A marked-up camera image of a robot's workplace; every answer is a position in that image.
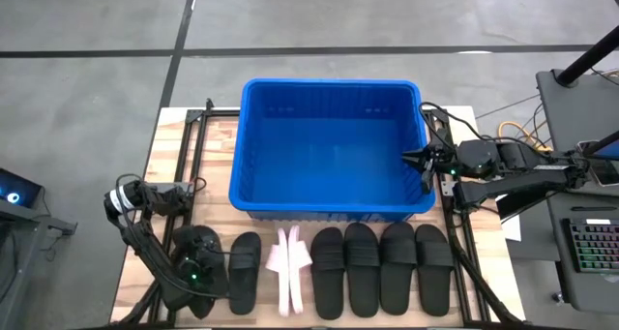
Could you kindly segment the white round object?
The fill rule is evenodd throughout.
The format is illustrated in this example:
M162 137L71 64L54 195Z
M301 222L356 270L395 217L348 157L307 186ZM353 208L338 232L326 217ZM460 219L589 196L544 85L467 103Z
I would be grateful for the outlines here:
M279 314L289 316L290 278L288 261L288 244L283 228L277 230L278 242L271 246L265 268L278 274Z

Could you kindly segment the grey equipment stand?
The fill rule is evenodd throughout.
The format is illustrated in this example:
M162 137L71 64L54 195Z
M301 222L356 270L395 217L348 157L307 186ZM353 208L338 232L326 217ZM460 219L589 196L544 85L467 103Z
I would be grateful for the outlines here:
M8 251L9 265L0 266L0 271L9 273L5 286L0 286L0 330L12 330L23 305L37 254L43 247L49 229L56 229L62 235L73 235L77 223L38 214L34 209L9 203L0 199L0 222L9 224L7 236L9 245L16 243Z

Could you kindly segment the smartphone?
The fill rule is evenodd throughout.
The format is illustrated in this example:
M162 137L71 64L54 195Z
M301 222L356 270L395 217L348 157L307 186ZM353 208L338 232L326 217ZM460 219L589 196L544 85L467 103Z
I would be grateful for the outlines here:
M619 185L619 170L611 161L602 159L590 159L590 173L595 181L602 187Z

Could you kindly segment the black aluminium table frame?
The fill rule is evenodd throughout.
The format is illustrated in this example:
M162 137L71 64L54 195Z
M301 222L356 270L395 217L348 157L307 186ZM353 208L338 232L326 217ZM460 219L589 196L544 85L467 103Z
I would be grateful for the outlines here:
M279 229L288 230L290 221L253 220L248 214L236 210L228 200L231 167L236 143L238 118L226 117L219 107L206 120L200 120L193 107L169 107L161 110L154 140L147 163L145 178L149 182L169 183L173 180L190 180L192 161L200 160L200 192L196 195L192 223L207 225L220 237L224 248L229 249L235 239L246 231L256 232L262 242L262 254L267 256L278 242ZM524 317L518 287L505 234L492 204L473 214L468 223L469 233L460 230L460 243L474 241L478 266L493 292L508 310L518 318ZM229 330L232 328L305 328L310 330L336 330L338 328L407 328L407 327L459 327L462 324L461 306L467 306L472 319L484 318L480 293L465 271L451 273L448 293L450 309L444 316L432 316L421 307L418 280L413 278L409 291L409 307L404 315L388 315L379 311L369 318L354 315L350 306L343 307L342 315L335 320L318 316L313 299L311 274L304 268L300 274L304 310L300 314L282 316L279 312L279 280L276 273L261 269L258 274L257 298L253 311L235 315L227 300L219 300L203 319L196 318L184 308L175 314L163 304L154 306L142 318L150 326L166 325L181 330Z

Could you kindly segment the black slide sandal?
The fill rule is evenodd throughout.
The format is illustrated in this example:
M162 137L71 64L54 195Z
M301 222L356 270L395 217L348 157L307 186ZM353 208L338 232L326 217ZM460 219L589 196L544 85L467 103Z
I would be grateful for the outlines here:
M221 240L218 234L213 229L211 229L210 227L206 225L183 225L175 229L172 235L172 239L175 245L176 256L174 257L174 262L175 262L175 267L177 271L178 271L177 265L180 261L181 254L183 253L183 247L189 244L192 240L198 239L198 238L214 238L219 244L219 246L221 247ZM223 255L223 292L200 292L200 293L211 294L211 297L196 296L192 294L192 299L189 301L189 308L192 314L198 319L202 319L206 317L212 311L217 299L224 298L227 296L228 278L227 278L226 269L225 269L225 255L222 252L222 248L221 248L221 254Z
M229 308L235 315L249 314L255 305L261 261L261 239L245 232L233 242L228 260Z
M354 223L347 227L344 258L353 314L375 316L379 308L380 257L378 240L367 225Z
M310 267L315 310L319 317L335 320L343 312L343 236L337 227L320 230L310 246Z
M450 309L450 275L454 269L451 247L434 225L420 225L415 239L422 309L428 315L444 316Z
M389 315L403 315L409 307L412 272L417 267L415 231L406 222L385 228L379 242L380 305Z

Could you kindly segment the grey desk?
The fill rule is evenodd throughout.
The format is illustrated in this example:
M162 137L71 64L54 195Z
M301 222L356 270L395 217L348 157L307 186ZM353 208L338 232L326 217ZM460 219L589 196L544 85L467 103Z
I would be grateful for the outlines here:
M553 147L565 151L581 141L601 140L619 131L619 86L599 75L583 75L572 87L553 72L536 74ZM579 273L562 228L564 219L619 219L619 185L592 180L547 200L560 256L557 273L566 302L582 312L619 315L619 275Z

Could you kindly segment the blue plastic bin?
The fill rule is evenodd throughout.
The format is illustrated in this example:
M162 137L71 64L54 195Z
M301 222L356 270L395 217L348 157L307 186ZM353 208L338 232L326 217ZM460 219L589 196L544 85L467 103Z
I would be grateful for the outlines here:
M406 221L435 204L401 158L427 145L407 80L255 78L242 92L228 198L258 220Z

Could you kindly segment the computer with blue light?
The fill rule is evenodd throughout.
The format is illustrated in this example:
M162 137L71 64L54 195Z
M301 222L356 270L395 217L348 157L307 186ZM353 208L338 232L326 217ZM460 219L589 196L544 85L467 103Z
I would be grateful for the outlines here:
M32 209L43 186L0 167L0 199Z

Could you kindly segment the white slide sandal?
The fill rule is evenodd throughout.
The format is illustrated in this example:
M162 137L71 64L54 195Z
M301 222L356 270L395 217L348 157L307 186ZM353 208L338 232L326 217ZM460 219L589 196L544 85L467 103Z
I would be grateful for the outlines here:
M288 234L288 269L290 303L295 314L304 311L301 286L301 270L312 265L306 243L300 239L300 227L294 225Z

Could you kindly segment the backlit black keyboard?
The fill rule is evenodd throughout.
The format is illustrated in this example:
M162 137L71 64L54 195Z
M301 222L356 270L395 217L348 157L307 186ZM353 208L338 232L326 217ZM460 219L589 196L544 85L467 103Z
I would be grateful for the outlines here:
M578 273L619 274L619 220L563 219L562 227Z

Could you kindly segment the black pole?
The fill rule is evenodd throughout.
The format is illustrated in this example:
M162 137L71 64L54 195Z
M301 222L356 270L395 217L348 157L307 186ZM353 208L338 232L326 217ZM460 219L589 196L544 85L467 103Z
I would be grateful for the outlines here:
M555 81L564 86L572 86L583 74L592 69L607 55L619 47L619 25L586 50L565 70L553 72Z

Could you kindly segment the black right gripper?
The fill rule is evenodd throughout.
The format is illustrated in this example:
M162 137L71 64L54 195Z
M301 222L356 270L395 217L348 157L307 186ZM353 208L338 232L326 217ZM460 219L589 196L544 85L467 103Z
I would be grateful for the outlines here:
M421 173L424 194L433 191L434 175L458 175L459 163L456 148L449 144L429 144L427 148L405 151L401 154L401 158L407 165L415 169L424 169Z

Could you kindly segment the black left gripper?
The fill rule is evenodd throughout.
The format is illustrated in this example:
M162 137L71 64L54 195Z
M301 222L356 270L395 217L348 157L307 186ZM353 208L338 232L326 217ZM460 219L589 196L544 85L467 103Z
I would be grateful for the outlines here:
M181 278L198 292L223 292L223 255L214 238L185 245L177 267Z

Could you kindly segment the white paper sheet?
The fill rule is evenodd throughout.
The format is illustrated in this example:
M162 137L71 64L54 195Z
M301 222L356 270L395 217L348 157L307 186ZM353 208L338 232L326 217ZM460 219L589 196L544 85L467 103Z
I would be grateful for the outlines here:
M521 225L519 215L502 220L501 226L507 240L517 242L521 241Z

